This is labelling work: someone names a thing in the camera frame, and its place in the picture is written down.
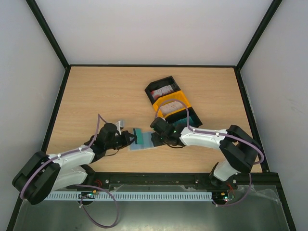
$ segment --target black metal edge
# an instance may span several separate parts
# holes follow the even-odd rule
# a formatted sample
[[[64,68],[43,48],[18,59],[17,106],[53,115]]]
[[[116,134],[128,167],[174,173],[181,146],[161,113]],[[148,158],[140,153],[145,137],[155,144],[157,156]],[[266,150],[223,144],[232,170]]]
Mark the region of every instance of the black metal edge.
[[[22,202],[23,200],[20,199],[20,195],[19,195],[17,198],[16,204],[15,204],[14,210],[12,212],[12,216],[9,221],[8,227],[6,228],[6,231],[12,231],[14,229]]]
[[[63,80],[62,80],[62,83],[61,83],[61,86],[60,86],[60,89],[59,89],[59,93],[58,93],[58,96],[57,96],[57,99],[56,99],[56,103],[54,105],[54,108],[53,108],[53,111],[52,111],[52,114],[51,114],[51,118],[50,118],[50,121],[49,121],[49,124],[48,124],[48,127],[47,127],[46,135],[45,135],[43,145],[42,145],[42,148],[41,148],[41,151],[43,151],[43,152],[47,151],[47,147],[48,147],[48,144],[49,144],[49,141],[50,141],[50,138],[51,138],[54,123],[56,122],[56,118],[57,118],[57,115],[58,115],[58,111],[59,111],[59,108],[60,108],[61,100],[62,100],[62,97],[63,97],[63,94],[64,94],[64,90],[65,90],[65,87],[66,87],[66,83],[67,83],[67,80],[68,80],[70,70],[71,70],[71,66],[69,65],[68,68],[65,70]]]
[[[89,67],[208,67],[208,68],[234,68],[234,65],[163,65],[163,64],[72,64],[71,66],[89,66]]]
[[[247,48],[245,49],[243,55],[241,56],[237,68],[239,70],[242,69],[245,62],[247,61],[249,55],[251,54],[252,50],[254,49],[255,45],[258,43],[260,37],[262,36],[263,32],[265,31],[266,27],[268,26],[270,20],[274,16],[275,12],[277,11],[280,3],[282,0],[273,0],[270,4],[268,10],[266,11],[261,23],[259,24],[257,30],[255,31],[254,35],[252,36]]]
[[[287,200],[285,198],[284,191],[283,191],[282,188],[277,190],[277,191],[278,191],[279,199],[282,203],[283,212],[284,212],[285,218],[287,219],[289,229],[291,231],[296,231],[296,227],[295,227],[292,215],[291,215],[291,211],[289,209],[289,205],[288,205]]]
[[[125,173],[125,172],[96,172],[94,179],[99,179],[106,187],[111,183],[120,184],[137,184],[137,185],[151,185],[151,184],[194,184],[197,185],[196,180],[208,178],[210,173]],[[278,173],[251,173],[253,184],[255,185],[275,185],[278,190],[282,189]],[[248,174],[239,173],[232,177],[237,181],[237,184],[248,185]]]
[[[62,63],[63,67],[65,69],[68,68],[69,64],[57,42],[57,40],[55,39],[52,31],[50,30],[42,12],[40,11],[37,3],[35,2],[35,0],[26,0],[26,2],[28,3],[32,13],[34,14],[35,18],[37,19],[40,27],[42,28],[42,30],[44,31],[47,39],[49,40],[52,48],[54,49],[54,51],[56,52],[58,58],[60,59],[60,62]]]
[[[249,99],[248,99],[248,96],[247,96],[245,85],[243,83],[241,72],[239,71],[238,68],[234,68],[234,72],[235,72],[237,84],[239,86],[240,93],[241,93],[241,96],[242,96],[242,100],[243,100],[243,104],[244,104],[244,108],[245,108],[245,111],[246,111],[246,116],[247,116],[247,119],[248,119],[248,123],[249,123],[249,127],[250,127],[250,130],[251,130],[252,136],[260,144],[261,151],[264,154],[264,161],[260,164],[262,171],[263,172],[269,172],[270,168],[269,168],[269,165],[268,165],[265,153],[264,153],[264,149],[263,149],[261,138],[260,138],[260,135],[259,135],[259,132],[258,132],[258,129],[257,129],[255,117],[254,117],[254,114],[251,110],[250,102],[249,102]]]

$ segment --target cable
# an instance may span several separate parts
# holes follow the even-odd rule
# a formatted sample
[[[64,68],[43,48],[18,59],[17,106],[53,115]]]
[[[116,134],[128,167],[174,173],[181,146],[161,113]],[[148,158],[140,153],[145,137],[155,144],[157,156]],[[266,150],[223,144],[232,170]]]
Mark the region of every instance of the cable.
[[[117,221],[119,220],[119,216],[120,216],[120,207],[119,207],[118,201],[116,201],[115,197],[114,197],[110,192],[108,192],[107,190],[102,189],[102,188],[100,188],[100,187],[96,187],[96,186],[92,186],[92,185],[84,185],[84,184],[74,184],[74,185],[75,185],[75,186],[79,186],[79,187],[98,189],[98,190],[101,190],[101,191],[107,193],[107,194],[113,199],[113,201],[115,202],[115,205],[116,205],[116,206],[115,206],[115,207],[116,207],[116,219],[115,219],[115,221],[114,221],[114,223],[113,223],[112,225],[105,226],[105,225],[102,225],[102,224],[100,224],[100,223],[97,223],[97,222],[90,216],[90,214],[87,212],[86,208],[83,206],[83,203],[82,203],[82,200],[86,197],[86,195],[83,196],[83,197],[80,199],[80,207],[83,208],[83,210],[86,212],[86,214],[87,214],[88,218],[90,219],[90,221],[91,221],[93,224],[95,224],[95,225],[97,225],[98,227],[100,227],[100,228],[109,229],[109,228],[112,228],[112,227],[114,227],[114,226],[117,225]]]
[[[239,204],[240,202],[242,202],[242,201],[248,196],[248,193],[249,193],[249,191],[250,191],[250,189],[251,189],[251,183],[252,183],[251,174],[248,173],[248,175],[249,175],[249,185],[248,185],[248,189],[247,189],[245,195],[244,195],[240,200],[238,200],[238,201],[236,201],[236,202],[234,202],[234,203],[231,203],[231,204],[227,204],[227,205],[218,205],[218,204],[215,203],[215,201],[213,201],[213,204],[214,204],[216,207],[228,207],[228,206],[231,206],[231,205],[237,205],[237,204]]]
[[[164,142],[167,146],[169,146],[170,148],[183,148],[183,147],[185,147],[185,146],[181,146],[181,147],[174,147],[174,146],[171,146],[170,144],[168,144],[168,143],[166,143],[166,142]]]
[[[116,153],[113,153],[113,154],[111,154],[111,155],[105,155],[104,157],[106,157],[106,156],[112,156],[112,155],[115,155],[115,154],[117,154],[119,152],[119,149],[117,150],[117,152]]]
[[[234,191],[233,191],[233,187],[230,185],[229,182],[227,182],[227,185],[228,185],[229,188],[230,188],[229,192],[232,192],[233,196],[235,196],[235,193],[234,193]]]
[[[94,183],[97,183],[98,187],[101,187],[103,185],[103,183],[100,180],[96,180]]]
[[[252,147],[253,149],[255,149],[255,150],[260,154],[261,159],[260,159],[259,161],[257,161],[257,162],[254,162],[254,165],[261,164],[261,163],[264,161],[264,154],[261,152],[261,150],[258,149],[257,147],[255,147],[253,144],[251,144],[251,143],[249,143],[249,142],[247,142],[247,141],[245,141],[245,140],[243,140],[243,139],[241,139],[241,138],[238,138],[238,137],[233,136],[233,135],[225,134],[225,133],[220,133],[220,132],[200,131],[200,130],[197,130],[197,129],[192,129],[191,126],[189,125],[189,111],[188,111],[188,108],[187,108],[187,106],[186,106],[182,101],[180,101],[180,100],[170,99],[170,100],[165,100],[165,101],[163,101],[163,102],[159,105],[159,107],[158,107],[158,109],[157,109],[157,111],[156,111],[156,113],[155,113],[155,118],[157,118],[159,109],[161,108],[162,105],[164,105],[164,104],[167,103],[167,102],[173,102],[173,101],[180,102],[180,103],[184,106],[184,108],[186,109],[186,114],[187,114],[186,124],[187,124],[187,128],[188,128],[189,131],[192,131],[192,132],[195,132],[195,133],[207,134],[207,135],[219,135],[219,136],[225,136],[225,137],[232,138],[232,139],[234,139],[234,140],[237,140],[237,141],[239,141],[239,142],[242,142],[242,143],[244,143],[244,144],[246,144],[246,145]],[[237,202],[234,202],[234,203],[232,203],[232,204],[227,204],[227,205],[217,205],[217,204],[213,201],[213,203],[215,204],[215,206],[216,206],[216,207],[227,207],[227,206],[231,206],[231,205],[236,205],[236,204],[240,203],[243,199],[245,199],[245,198],[248,196],[248,193],[249,193],[249,191],[250,191],[250,189],[251,189],[251,184],[252,184],[251,174],[249,173],[248,175],[249,175],[249,186],[248,186],[248,190],[247,190],[247,192],[245,193],[245,195],[244,195],[240,200],[238,200]]]
[[[191,126],[189,125],[189,111],[188,111],[188,108],[187,108],[187,106],[186,106],[182,101],[180,101],[180,100],[170,99],[170,100],[165,100],[165,101],[163,101],[163,102],[159,105],[159,107],[158,107],[158,109],[157,109],[157,111],[156,111],[155,118],[157,118],[158,111],[159,111],[159,109],[161,108],[161,106],[163,106],[163,105],[164,105],[165,103],[167,103],[167,102],[173,102],[173,101],[180,102],[180,103],[185,107],[186,113],[187,113],[186,122],[187,122],[187,128],[188,128],[189,131],[192,131],[192,132],[195,132],[195,133],[200,133],[200,134],[219,135],[219,136],[225,136],[225,137],[232,138],[232,139],[234,139],[234,140],[237,140],[237,141],[239,141],[239,142],[242,142],[242,143],[244,143],[244,144],[246,144],[246,145],[252,147],[253,149],[255,149],[255,150],[260,154],[261,159],[260,159],[259,161],[257,161],[257,162],[254,162],[254,165],[261,164],[261,163],[264,161],[264,154],[261,152],[261,150],[258,149],[257,147],[255,147],[253,144],[251,144],[251,143],[249,143],[249,142],[247,142],[247,141],[245,141],[245,140],[243,140],[243,139],[241,139],[241,138],[238,138],[238,137],[233,136],[233,135],[225,134],[225,133],[211,132],[211,131],[200,131],[200,130],[191,128]]]
[[[98,129],[99,129],[99,127],[100,127],[100,119],[106,123],[106,120],[104,120],[104,119],[101,117],[100,114],[97,114],[97,125],[96,125],[95,135],[94,135],[92,141],[90,142],[90,144],[89,144],[88,146],[82,148],[81,150],[79,150],[79,149],[74,149],[74,150],[68,151],[68,152],[66,152],[66,153],[63,153],[63,154],[61,154],[61,157],[66,156],[66,155],[69,155],[69,154],[72,154],[72,153],[76,153],[76,152],[82,152],[82,151],[84,151],[84,150],[90,148],[91,145],[92,145],[92,144],[94,143],[94,141],[96,140],[96,137],[97,137],[97,134],[98,134]],[[31,183],[31,181],[34,179],[34,177],[35,177],[46,165],[48,165],[50,162],[52,162],[52,161],[54,161],[54,160],[56,160],[56,159],[58,159],[58,158],[59,158],[59,157],[55,156],[55,157],[49,159],[48,161],[46,161],[45,163],[43,163],[43,164],[32,174],[32,176],[28,179],[28,181],[25,183],[23,189],[22,189],[21,192],[20,192],[20,198],[21,198],[22,200],[25,199],[25,191],[26,191],[26,189],[28,188],[28,186],[29,186],[29,184]]]

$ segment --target transparent plastic sheet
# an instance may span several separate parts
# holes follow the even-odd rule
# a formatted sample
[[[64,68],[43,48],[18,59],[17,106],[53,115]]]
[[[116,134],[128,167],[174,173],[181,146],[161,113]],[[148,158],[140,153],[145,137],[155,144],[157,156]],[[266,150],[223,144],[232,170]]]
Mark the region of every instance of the transparent plastic sheet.
[[[129,192],[194,192],[192,185],[119,186],[112,190]],[[247,186],[234,190],[238,199]],[[121,220],[114,231],[122,230],[254,230],[288,231],[281,203],[277,203],[274,185],[255,185],[248,197],[236,206],[216,208],[211,202],[120,202]],[[116,215],[112,201],[95,201],[87,209],[100,223],[109,224]],[[23,204],[14,231],[26,230],[101,230],[88,220],[76,201],[43,201],[38,205]]]
[[[239,200],[247,191],[248,185],[238,185],[238,189],[234,190],[235,193],[235,200]],[[275,201],[277,204],[281,205],[281,201],[279,200],[278,195],[275,193],[272,189],[263,189],[263,190],[255,190],[255,186],[252,184],[250,192],[248,194],[249,196],[255,196],[255,197],[263,197],[265,199],[269,199],[272,201]]]

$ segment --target teal object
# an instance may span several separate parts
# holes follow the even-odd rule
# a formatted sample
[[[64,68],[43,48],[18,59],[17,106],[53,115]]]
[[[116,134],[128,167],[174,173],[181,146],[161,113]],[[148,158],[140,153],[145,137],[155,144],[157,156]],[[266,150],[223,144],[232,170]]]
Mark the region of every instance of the teal object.
[[[172,123],[172,125],[176,127],[179,124],[187,124],[186,121],[187,121],[187,118],[179,119],[178,121]],[[194,122],[193,122],[191,117],[189,117],[189,125],[195,127],[195,124],[194,124]]]
[[[147,131],[147,132],[142,132],[142,139],[143,139],[143,144],[136,144],[133,142],[129,146],[130,151],[137,151],[137,150],[143,150],[143,149],[149,149],[149,148],[154,148],[154,144],[151,140],[151,134],[153,131]]]
[[[137,136],[137,139],[135,140],[136,144],[143,144],[143,135],[140,128],[134,128],[133,129],[134,135]]]

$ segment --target white wall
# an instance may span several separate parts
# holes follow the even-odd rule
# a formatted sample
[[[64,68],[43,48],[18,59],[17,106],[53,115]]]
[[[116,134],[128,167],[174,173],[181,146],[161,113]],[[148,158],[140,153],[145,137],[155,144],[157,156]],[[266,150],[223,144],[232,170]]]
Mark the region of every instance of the white wall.
[[[37,0],[70,64],[236,65],[272,0]]]
[[[64,68],[26,1],[1,2],[0,28],[0,230],[5,230],[18,196],[12,180],[42,146]]]
[[[308,227],[307,15],[308,1],[282,1],[242,70],[270,169],[299,231]]]

